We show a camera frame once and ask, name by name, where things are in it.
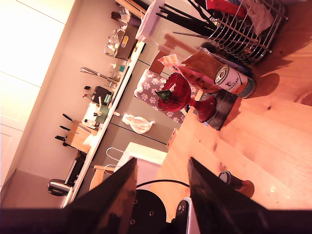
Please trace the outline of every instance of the countertop appliance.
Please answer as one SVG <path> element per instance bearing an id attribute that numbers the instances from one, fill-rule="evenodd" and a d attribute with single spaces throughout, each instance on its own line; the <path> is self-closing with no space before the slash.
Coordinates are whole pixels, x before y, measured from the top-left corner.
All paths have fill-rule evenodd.
<path id="1" fill-rule="evenodd" d="M 68 194 L 71 186 L 65 184 L 65 180 L 62 179 L 51 179 L 48 185 L 48 191 L 50 194 L 55 196 L 65 196 Z"/>

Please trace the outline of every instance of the kitchen counter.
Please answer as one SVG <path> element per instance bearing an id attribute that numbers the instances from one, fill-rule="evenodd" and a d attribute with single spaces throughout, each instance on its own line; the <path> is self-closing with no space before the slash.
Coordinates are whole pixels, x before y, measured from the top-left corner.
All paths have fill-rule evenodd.
<path id="1" fill-rule="evenodd" d="M 144 43 L 143 42 L 140 42 L 139 45 L 138 45 L 138 48 L 136 49 L 135 52 L 132 53 L 131 55 L 131 62 L 128 64 L 128 66 L 125 68 L 125 75 L 123 77 L 123 79 L 118 83 L 118 85 L 116 86 L 116 90 L 118 90 L 117 92 L 114 93 L 114 96 L 113 96 L 113 99 L 115 99 L 114 103 L 110 105 L 109 107 L 109 112 L 108 112 L 108 116 L 105 120 L 105 122 L 103 123 L 103 125 L 101 126 L 101 128 L 99 129 L 99 131 L 97 132 L 97 135 L 96 137 L 98 138 L 98 141 L 96 142 L 96 144 L 92 145 L 87 156 L 86 156 L 86 160 L 84 162 L 84 165 L 79 173 L 79 176 L 75 182 L 75 185 L 70 189 L 69 193 L 67 194 L 67 196 L 65 197 L 65 200 L 64 200 L 64 203 L 62 205 L 62 207 L 65 207 L 67 204 L 71 203 L 77 193 L 78 193 L 78 190 L 82 184 L 82 181 L 87 173 L 87 170 L 90 166 L 90 163 L 97 151 L 97 148 L 105 134 L 105 131 L 107 129 L 107 126 L 113 116 L 113 113 L 121 99 L 121 96 L 122 96 L 122 93 L 123 91 L 125 90 L 126 88 L 126 85 L 130 79 L 130 76 L 131 76 L 131 73 L 137 63 L 137 60 L 138 60 L 138 57 L 143 49 L 143 46 L 144 46 Z"/>

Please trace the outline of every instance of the dish drying rack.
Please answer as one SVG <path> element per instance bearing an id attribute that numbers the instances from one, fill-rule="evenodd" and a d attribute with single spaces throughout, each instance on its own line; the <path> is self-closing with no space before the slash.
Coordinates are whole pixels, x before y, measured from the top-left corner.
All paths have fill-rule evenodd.
<path id="1" fill-rule="evenodd" d="M 265 20 L 261 25 L 263 29 L 269 14 L 273 17 L 272 25 L 265 30 L 265 34 L 254 33 L 254 24 L 248 17 L 255 1 L 247 8 L 247 14 L 244 18 L 238 18 L 237 14 L 245 0 L 241 0 L 238 10 L 234 16 L 221 13 L 217 17 L 211 16 L 211 21 L 217 26 L 217 29 L 206 39 L 214 46 L 223 49 L 228 54 L 236 57 L 247 64 L 259 62 L 267 53 L 272 53 L 271 43 L 280 26 L 282 20 L 288 20 L 285 16 L 286 7 L 278 0 L 257 0 L 264 4 L 268 9 Z"/>

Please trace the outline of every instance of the kitchen knife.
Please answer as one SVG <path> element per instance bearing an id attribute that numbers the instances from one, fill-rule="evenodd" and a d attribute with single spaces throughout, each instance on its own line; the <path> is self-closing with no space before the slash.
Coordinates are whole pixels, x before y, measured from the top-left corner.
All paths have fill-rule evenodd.
<path id="1" fill-rule="evenodd" d="M 63 114 L 63 116 L 64 116 L 65 118 L 67 118 L 68 120 L 70 120 L 72 123 L 75 122 L 75 121 L 74 121 L 72 118 L 70 118 L 68 115 Z M 81 124 L 79 124 L 78 127 L 91 134 L 91 131 L 90 131 L 89 129 L 83 127 Z"/>

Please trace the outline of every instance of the metal utensil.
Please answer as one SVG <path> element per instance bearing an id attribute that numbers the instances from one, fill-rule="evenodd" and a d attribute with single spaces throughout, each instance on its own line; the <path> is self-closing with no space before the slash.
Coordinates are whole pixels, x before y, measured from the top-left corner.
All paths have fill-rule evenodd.
<path id="1" fill-rule="evenodd" d="M 98 77 L 102 77 L 102 78 L 104 78 L 104 79 L 107 79 L 109 82 L 111 82 L 111 83 L 113 83 L 113 84 L 118 84 L 117 81 L 112 80 L 112 79 L 110 79 L 109 77 L 107 77 L 107 76 L 105 76 L 105 75 L 102 75 L 102 74 L 99 73 L 99 72 L 93 71 L 93 70 L 91 70 L 90 68 L 87 68 L 87 67 L 81 67 L 81 68 L 80 68 L 80 72 L 88 73 L 88 74 L 91 74 L 91 75 L 94 75 L 94 76 L 98 76 Z"/>

